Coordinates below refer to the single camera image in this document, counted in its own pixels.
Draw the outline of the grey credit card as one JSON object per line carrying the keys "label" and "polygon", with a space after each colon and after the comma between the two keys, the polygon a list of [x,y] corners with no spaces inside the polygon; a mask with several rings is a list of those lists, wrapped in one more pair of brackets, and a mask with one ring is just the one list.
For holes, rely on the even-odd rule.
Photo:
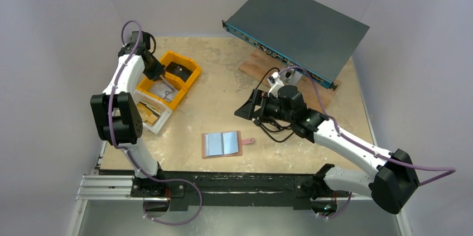
{"label": "grey credit card", "polygon": [[167,102],[174,100],[175,96],[178,94],[179,90],[176,89],[173,85],[168,82],[161,81],[161,98]]}

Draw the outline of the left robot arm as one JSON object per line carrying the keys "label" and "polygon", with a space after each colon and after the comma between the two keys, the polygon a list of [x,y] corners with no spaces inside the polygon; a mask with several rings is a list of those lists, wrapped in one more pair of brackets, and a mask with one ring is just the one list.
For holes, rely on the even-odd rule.
{"label": "left robot arm", "polygon": [[131,42],[118,53],[118,65],[110,83],[101,94],[90,98],[90,105],[100,139],[126,156],[133,166],[136,186],[146,179],[145,190],[160,196],[169,181],[142,140],[143,122],[134,98],[141,75],[152,81],[163,80],[165,75],[165,66],[150,51],[152,42],[150,33],[132,32]]}

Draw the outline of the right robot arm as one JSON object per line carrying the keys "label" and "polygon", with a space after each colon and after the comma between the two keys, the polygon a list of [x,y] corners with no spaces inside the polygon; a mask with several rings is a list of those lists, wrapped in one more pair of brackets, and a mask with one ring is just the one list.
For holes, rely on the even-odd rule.
{"label": "right robot arm", "polygon": [[390,152],[343,130],[333,118],[309,108],[297,87],[284,84],[278,73],[269,82],[270,90],[253,89],[235,116],[256,124],[286,122],[295,135],[336,152],[360,168],[350,171],[325,164],[313,176],[312,197],[347,191],[368,196],[381,209],[398,214],[420,186],[410,155],[401,149]]}

